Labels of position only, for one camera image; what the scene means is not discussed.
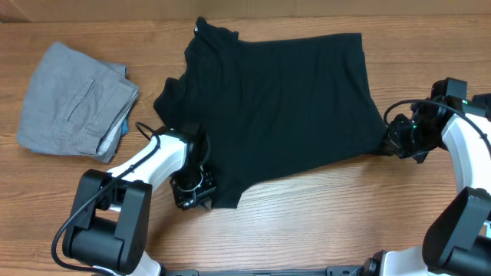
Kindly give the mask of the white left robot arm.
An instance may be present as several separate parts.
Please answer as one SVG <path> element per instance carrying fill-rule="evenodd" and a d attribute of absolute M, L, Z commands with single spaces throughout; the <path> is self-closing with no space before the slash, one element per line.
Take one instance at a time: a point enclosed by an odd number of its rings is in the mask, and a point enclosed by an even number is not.
<path fill-rule="evenodd" d="M 206 168 L 210 141 L 199 124 L 153 130 L 138 122 L 148 145 L 124 164 L 80 178 L 70 217 L 51 245 L 61 267 L 94 275 L 164 275 L 146 251 L 152 194 L 170 184 L 178 208 L 205 206 L 216 191 Z"/>

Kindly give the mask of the black t-shirt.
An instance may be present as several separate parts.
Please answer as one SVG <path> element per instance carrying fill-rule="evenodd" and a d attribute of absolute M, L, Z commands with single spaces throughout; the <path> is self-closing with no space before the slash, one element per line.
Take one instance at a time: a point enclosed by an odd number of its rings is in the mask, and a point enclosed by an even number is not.
<path fill-rule="evenodd" d="M 386 128 L 359 33 L 247 42 L 199 18 L 185 59 L 153 106 L 167 127 L 206 131 L 215 209 L 256 183 L 379 151 Z"/>

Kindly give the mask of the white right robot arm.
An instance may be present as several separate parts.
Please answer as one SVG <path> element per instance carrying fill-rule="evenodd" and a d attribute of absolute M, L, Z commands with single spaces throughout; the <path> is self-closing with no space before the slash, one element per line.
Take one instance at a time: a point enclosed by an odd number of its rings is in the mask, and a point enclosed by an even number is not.
<path fill-rule="evenodd" d="M 429 227 L 423 244 L 380 251 L 355 275 L 488 275 L 490 273 L 490 96 L 466 97 L 467 83 L 448 77 L 430 97 L 409 100 L 410 118 L 387 123 L 383 151 L 422 163 L 436 148 L 450 154 L 456 198 Z"/>

